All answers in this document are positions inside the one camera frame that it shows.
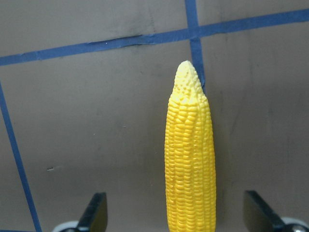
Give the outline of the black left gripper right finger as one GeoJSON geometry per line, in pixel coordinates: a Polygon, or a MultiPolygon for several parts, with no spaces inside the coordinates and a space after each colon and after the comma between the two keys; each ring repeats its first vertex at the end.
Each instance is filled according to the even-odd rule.
{"type": "Polygon", "coordinates": [[[283,220],[255,190],[244,191],[243,221],[249,232],[282,232],[285,228],[283,220]]]}

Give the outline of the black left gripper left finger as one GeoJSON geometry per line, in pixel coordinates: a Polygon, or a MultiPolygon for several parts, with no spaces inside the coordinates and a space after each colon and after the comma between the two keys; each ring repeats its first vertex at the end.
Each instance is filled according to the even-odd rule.
{"type": "Polygon", "coordinates": [[[107,195],[95,193],[81,216],[76,229],[79,232],[105,232],[108,224],[107,195]]]}

